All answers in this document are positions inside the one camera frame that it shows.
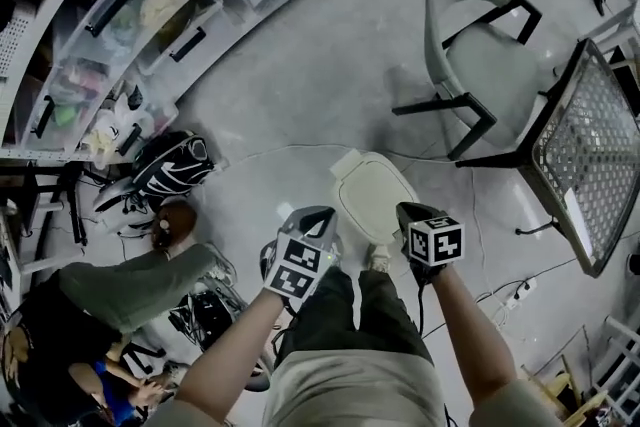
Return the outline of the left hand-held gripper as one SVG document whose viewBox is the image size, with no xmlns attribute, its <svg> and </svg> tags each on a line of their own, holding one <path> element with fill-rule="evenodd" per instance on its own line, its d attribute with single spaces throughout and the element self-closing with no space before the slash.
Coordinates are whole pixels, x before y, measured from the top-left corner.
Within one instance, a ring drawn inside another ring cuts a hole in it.
<svg viewBox="0 0 640 427">
<path fill-rule="evenodd" d="M 338 260 L 337 224 L 330 206 L 293 210 L 261 251 L 264 288 L 286 300 L 305 301 Z"/>
</svg>

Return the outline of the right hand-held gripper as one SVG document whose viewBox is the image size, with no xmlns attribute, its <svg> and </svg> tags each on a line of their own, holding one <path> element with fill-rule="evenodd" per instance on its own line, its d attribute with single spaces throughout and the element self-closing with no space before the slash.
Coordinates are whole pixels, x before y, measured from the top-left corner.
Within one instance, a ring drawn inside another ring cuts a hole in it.
<svg viewBox="0 0 640 427">
<path fill-rule="evenodd" d="M 401 253 L 419 286 L 465 256 L 465 226 L 446 212 L 415 202 L 396 206 Z"/>
</svg>

